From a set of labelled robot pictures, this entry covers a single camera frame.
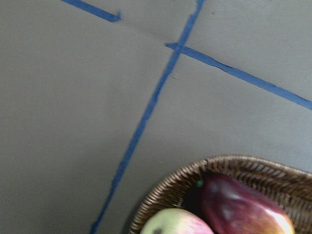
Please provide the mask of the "brown woven basket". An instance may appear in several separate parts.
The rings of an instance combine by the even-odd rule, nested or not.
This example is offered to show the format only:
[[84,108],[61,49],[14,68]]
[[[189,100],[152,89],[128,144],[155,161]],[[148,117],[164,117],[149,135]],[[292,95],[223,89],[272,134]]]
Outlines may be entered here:
[[297,234],[312,232],[312,174],[247,155],[213,156],[180,167],[147,194],[129,227],[138,234],[159,210],[177,205],[207,171],[229,175],[274,200],[292,219]]

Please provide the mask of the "pale green apple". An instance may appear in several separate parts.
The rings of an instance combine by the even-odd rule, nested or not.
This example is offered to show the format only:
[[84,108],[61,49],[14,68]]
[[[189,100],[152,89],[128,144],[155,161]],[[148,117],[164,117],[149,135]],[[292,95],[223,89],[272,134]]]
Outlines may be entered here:
[[208,224],[195,214],[178,208],[166,208],[153,215],[141,234],[213,234]]

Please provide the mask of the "dark red apple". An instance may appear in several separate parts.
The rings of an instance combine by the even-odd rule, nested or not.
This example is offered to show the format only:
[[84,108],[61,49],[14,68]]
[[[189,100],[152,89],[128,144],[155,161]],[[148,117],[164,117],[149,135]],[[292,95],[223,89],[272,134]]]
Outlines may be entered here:
[[286,212],[261,192],[227,175],[210,173],[199,188],[204,220],[218,234],[293,234]]

